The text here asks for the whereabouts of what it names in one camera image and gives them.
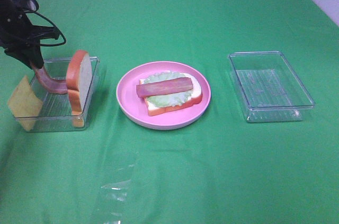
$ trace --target green tablecloth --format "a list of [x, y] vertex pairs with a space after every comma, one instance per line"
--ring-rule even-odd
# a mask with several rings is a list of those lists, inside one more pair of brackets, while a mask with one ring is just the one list
[[[339, 28], [311, 0], [38, 2], [67, 38], [44, 58], [88, 50], [101, 81], [86, 130], [26, 133], [6, 102], [33, 73], [0, 56], [0, 223], [339, 223]], [[227, 55], [267, 50], [315, 99], [309, 119], [243, 118]], [[118, 81], [154, 60], [205, 75], [198, 121], [156, 131], [123, 114]]]

